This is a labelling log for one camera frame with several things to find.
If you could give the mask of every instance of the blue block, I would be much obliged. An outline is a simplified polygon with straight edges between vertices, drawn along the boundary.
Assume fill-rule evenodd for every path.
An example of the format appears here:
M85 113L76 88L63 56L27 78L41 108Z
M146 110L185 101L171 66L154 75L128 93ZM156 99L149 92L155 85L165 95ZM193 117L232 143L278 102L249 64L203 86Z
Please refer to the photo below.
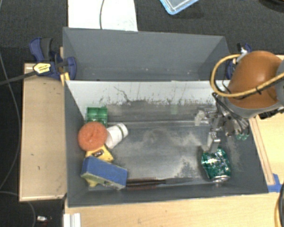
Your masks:
M127 170L90 156L83 161L81 177L107 187L122 189L126 187Z

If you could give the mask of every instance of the black cable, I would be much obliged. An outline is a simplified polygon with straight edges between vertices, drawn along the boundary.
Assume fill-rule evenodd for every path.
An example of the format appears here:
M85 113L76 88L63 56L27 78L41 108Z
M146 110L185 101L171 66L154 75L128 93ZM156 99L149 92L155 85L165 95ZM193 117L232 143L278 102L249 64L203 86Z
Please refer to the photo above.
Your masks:
M8 194L8 195L13 195L13 196L18 197L18 194L14 193L14 192L0 191L0 194ZM27 202L27 203L28 203L28 205L30 206L30 208L32 209L32 212L33 212L34 220L33 220L32 227L34 227L35 224L36 224L36 212L35 212L33 205L30 202Z
M102 9L103 9L103 5L104 5L104 1L105 0L102 0L102 4L101 4L101 8L100 8L100 15L99 15L100 29L103 29L103 27L102 27Z
M281 226L284 227L284 183L280 190L280 196L278 200L278 211Z
M14 77L14 78L7 79L5 81L0 81L0 86L5 85L5 84L9 84L10 82L15 82L15 81L19 81L19 80L22 80L22 79L25 79L25 78L28 78L28 77L31 77L31 76L35 76L35 75L36 75L36 73L34 71L32 71L32 72L26 73L24 75L20 75L20 76Z
M0 11L1 11L1 7L2 7L2 2L3 0L0 0ZM5 66L4 66L4 62L3 62L3 58L2 58L2 55L1 55L1 51L0 51L0 62L1 62L1 66L2 66L2 70L3 70L3 73L4 73L4 76L5 76L5 79L6 80L9 80L8 76L7 76L7 73L6 73L6 70L5 70ZM17 144L17 149L16 149L16 153L15 153L15 156L14 156L14 160L9 168L9 171L8 173L6 174L4 180L2 181L1 185L0 185L0 194L9 194L9 195L14 195L14 196L18 196L17 194L13 193L13 192L7 192L7 191L1 191L3 185L5 184L5 182L7 181L9 175L11 174L11 171L12 169L14 168L15 166L15 163L17 161L17 158L18 158L18 155L19 155L19 151L20 151L20 143L21 143L21 118L20 118L20 112L19 112L19 108L18 108L18 105L17 105L17 101L16 101L16 98L15 98L15 94L14 94L14 91L13 89L11 88L11 85L10 83L8 82L8 86L9 86L9 91L10 91L10 94L11 94L11 97L13 99L13 103L14 103L14 106L15 106L15 110L16 110L16 115L17 115L17 120L18 120L18 144ZM35 209L34 207L32 206L32 204L30 202L28 202L29 206L31 207L32 209L32 212L33 212L33 217L34 217L34 221L33 221L33 225L32 227L35 226L36 224L36 212L35 212Z

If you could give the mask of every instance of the blue clamp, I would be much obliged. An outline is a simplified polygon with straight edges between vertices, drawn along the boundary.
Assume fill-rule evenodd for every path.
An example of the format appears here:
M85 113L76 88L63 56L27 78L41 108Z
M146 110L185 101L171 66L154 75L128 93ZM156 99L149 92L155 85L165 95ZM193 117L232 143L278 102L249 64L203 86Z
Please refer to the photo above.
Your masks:
M47 76L56 80L60 79L62 73L68 72L70 79L74 80L77 72L75 58L68 57L66 61L63 61L59 53L51 50L52 40L52 38L37 37L29 43L29 49L35 61L37 63L45 62L42 65L35 65L34 71L38 76Z
M273 176L274 176L275 184L274 185L268 185L267 186L268 191L269 192L280 192L282 184L280 184L279 177L278 177L277 174L274 174L274 173L273 173Z
M252 48L248 43L245 43L243 47L241 47L241 44L238 43L238 50L241 52L241 50L244 49L245 51L247 51L247 53L252 52ZM230 80L232 77L232 74L235 70L235 67L232 63L232 59L226 61L226 71L225 71L225 76L227 78L227 80Z

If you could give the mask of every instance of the black carpet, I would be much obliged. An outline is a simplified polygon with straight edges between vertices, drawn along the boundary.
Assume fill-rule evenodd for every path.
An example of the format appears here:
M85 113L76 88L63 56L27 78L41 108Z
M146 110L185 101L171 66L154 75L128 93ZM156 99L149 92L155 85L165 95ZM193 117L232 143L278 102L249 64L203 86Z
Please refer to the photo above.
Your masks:
M200 0L177 15L169 15L159 0L134 0L140 31L223 35L230 52L237 43L253 50L284 54L284 4L270 0ZM67 26L67 0L3 0L0 15L0 48L9 77L22 74L24 61L32 60L28 43L35 37L52 37L53 49L62 45ZM0 80L4 75L0 65ZM21 109L22 85L13 83ZM16 152L18 123L8 87L0 87L0 184ZM19 161L4 185L18 192ZM36 215L50 218L48 227L62 222L62 201L33 202ZM0 227L31 226L30 207L17 197L0 194Z

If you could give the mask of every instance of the orange sponge ball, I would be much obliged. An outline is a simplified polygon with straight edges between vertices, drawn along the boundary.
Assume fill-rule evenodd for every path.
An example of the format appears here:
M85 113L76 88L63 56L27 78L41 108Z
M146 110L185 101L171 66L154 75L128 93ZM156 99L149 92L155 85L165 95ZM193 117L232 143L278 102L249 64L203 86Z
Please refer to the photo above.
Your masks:
M88 122L78 133L79 146L84 151L96 150L104 145L107 139L107 130L99 122Z

